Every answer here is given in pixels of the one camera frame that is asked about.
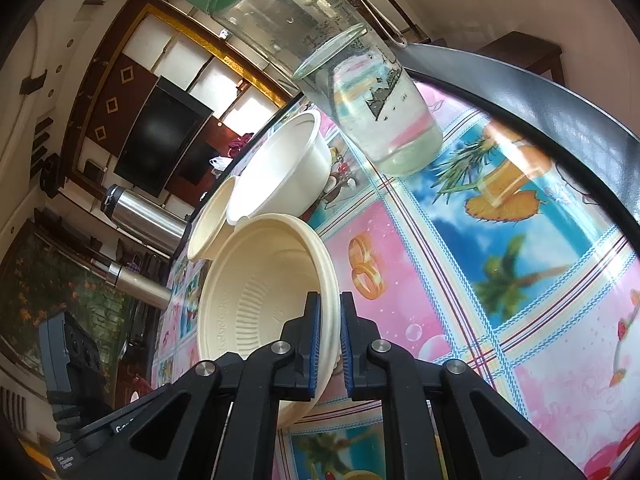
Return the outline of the large beige ribbed bowl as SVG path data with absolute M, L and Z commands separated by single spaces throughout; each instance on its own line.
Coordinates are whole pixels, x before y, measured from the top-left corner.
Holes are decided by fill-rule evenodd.
M 198 305 L 200 357 L 216 360 L 232 352 L 246 358 L 303 315 L 310 292 L 320 296 L 321 310 L 316 394 L 308 403 L 281 402 L 280 429 L 311 411 L 340 358 L 340 285 L 321 238 L 289 214 L 241 221 L 213 258 Z

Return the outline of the small beige ribbed bowl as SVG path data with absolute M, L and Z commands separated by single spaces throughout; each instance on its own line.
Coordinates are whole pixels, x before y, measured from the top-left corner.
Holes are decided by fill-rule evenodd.
M 235 185 L 236 177 L 228 177 L 202 209 L 189 240 L 190 261 L 214 260 L 232 235 L 234 227 L 227 221 L 227 210 Z

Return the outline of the white paper bowl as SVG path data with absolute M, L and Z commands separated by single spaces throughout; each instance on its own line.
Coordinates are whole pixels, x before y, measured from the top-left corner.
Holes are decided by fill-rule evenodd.
M 320 122 L 316 110 L 307 110 L 262 144 L 236 180 L 227 207 L 229 224 L 258 214 L 299 217 L 318 200 L 332 166 Z

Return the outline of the slim steel thermos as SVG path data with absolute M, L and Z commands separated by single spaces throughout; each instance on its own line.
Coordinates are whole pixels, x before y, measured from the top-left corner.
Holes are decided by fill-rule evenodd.
M 145 276 L 111 262 L 108 266 L 100 260 L 91 259 L 90 268 L 107 284 L 124 294 L 142 301 L 158 310 L 166 310 L 170 303 L 170 290 Z

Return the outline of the large steel thermos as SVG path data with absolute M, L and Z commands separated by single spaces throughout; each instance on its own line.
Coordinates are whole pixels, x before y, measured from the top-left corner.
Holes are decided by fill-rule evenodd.
M 117 184 L 106 191 L 101 210 L 116 226 L 167 257 L 178 249 L 186 230 L 184 220 Z

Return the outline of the black flat television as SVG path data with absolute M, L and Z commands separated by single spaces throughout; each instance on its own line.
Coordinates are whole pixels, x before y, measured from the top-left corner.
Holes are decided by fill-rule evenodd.
M 160 77 L 128 133 L 115 174 L 159 196 L 212 114 L 194 96 Z

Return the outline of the clear glass water jar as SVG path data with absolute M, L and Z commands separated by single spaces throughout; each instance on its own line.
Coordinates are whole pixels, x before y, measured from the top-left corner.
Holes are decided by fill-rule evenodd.
M 414 174 L 442 130 L 394 51 L 347 0 L 186 0 L 258 51 L 390 176 Z

